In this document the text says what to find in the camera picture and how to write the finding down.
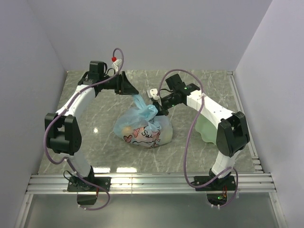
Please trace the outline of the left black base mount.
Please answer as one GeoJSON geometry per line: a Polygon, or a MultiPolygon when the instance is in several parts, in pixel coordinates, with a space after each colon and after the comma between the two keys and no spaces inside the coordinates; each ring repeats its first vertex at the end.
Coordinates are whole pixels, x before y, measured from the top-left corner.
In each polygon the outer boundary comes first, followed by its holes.
{"type": "Polygon", "coordinates": [[[69,178],[67,192],[77,194],[77,203],[80,206],[92,206],[96,203],[98,194],[108,192],[111,185],[111,177],[93,177],[85,181],[79,177],[69,178]]]}

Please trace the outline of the green leaf-shaped plate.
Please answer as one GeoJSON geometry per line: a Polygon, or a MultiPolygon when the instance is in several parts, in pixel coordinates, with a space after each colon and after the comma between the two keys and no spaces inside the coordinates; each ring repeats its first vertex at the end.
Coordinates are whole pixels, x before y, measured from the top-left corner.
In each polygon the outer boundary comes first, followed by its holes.
{"type": "Polygon", "coordinates": [[[200,133],[204,142],[216,145],[217,129],[212,122],[201,114],[197,118],[195,130],[200,133]]]}

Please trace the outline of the light blue plastic bag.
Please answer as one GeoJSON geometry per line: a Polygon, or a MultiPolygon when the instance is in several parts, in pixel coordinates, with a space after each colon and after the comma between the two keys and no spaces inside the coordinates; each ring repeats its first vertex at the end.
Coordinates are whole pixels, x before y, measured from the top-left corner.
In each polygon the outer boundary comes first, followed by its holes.
{"type": "Polygon", "coordinates": [[[129,108],[114,124],[113,132],[126,143],[155,148],[172,140],[169,118],[157,115],[157,108],[147,105],[140,95],[132,95],[134,107],[129,108]]]}

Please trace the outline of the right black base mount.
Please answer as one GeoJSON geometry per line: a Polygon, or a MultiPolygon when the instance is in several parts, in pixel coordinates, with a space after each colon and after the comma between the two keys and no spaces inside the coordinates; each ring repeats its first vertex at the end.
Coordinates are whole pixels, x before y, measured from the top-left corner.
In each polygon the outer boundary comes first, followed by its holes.
{"type": "Polygon", "coordinates": [[[208,176],[194,176],[191,185],[195,186],[195,191],[205,191],[210,206],[220,209],[238,197],[239,175],[235,172],[235,177],[229,171],[225,177],[215,178],[210,170],[208,176]]]}

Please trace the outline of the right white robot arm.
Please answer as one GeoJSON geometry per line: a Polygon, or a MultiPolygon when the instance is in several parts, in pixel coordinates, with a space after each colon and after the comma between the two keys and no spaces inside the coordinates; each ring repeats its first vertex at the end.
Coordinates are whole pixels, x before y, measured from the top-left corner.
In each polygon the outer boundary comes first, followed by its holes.
{"type": "Polygon", "coordinates": [[[210,185],[215,190],[221,189],[226,184],[240,151],[250,141],[245,115],[222,107],[206,96],[198,86],[186,85],[178,74],[166,79],[166,83],[170,94],[163,98],[159,96],[158,89],[147,91],[148,97],[158,110],[158,115],[168,115],[168,109],[184,104],[198,112],[196,119],[203,116],[215,127],[218,155],[209,171],[209,181],[201,187],[210,185]]]}

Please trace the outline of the aluminium front rail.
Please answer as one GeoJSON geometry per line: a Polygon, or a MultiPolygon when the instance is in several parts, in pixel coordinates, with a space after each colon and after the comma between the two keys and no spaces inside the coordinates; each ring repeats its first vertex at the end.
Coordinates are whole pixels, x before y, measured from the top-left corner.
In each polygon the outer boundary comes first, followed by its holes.
{"type": "MultiPolygon", "coordinates": [[[[188,194],[196,193],[181,173],[107,173],[97,177],[110,177],[110,194],[188,194]]],[[[276,192],[269,173],[241,173],[238,182],[240,193],[276,192]]],[[[26,194],[77,194],[67,190],[68,180],[62,175],[32,175],[26,194]]]]}

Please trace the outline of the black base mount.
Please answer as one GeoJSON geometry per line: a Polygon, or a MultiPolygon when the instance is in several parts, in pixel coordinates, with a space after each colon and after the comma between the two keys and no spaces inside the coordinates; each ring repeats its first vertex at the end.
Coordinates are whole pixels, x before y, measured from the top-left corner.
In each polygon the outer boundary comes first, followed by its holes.
{"type": "Polygon", "coordinates": [[[108,192],[111,185],[111,177],[93,177],[85,181],[79,177],[69,178],[67,192],[77,194],[77,203],[80,206],[92,206],[96,203],[98,194],[108,192]]]}
{"type": "Polygon", "coordinates": [[[235,177],[229,171],[225,177],[215,178],[210,170],[208,176],[194,176],[191,185],[195,186],[195,191],[205,191],[210,206],[220,209],[238,197],[239,175],[235,172],[235,177]]]}

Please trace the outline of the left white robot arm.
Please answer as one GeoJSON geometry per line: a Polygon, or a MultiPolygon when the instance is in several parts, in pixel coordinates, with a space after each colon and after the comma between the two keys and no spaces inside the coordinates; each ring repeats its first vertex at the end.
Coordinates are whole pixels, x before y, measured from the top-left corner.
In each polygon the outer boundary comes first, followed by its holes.
{"type": "Polygon", "coordinates": [[[93,167],[80,152],[82,135],[78,119],[82,112],[102,90],[113,90],[118,95],[137,95],[138,90],[128,81],[122,71],[123,60],[112,58],[114,75],[107,74],[107,64],[102,61],[91,61],[89,70],[78,81],[76,90],[68,101],[56,112],[45,116],[44,149],[51,149],[61,156],[55,161],[59,165],[67,162],[72,169],[70,185],[82,191],[90,191],[97,186],[93,167]]]}

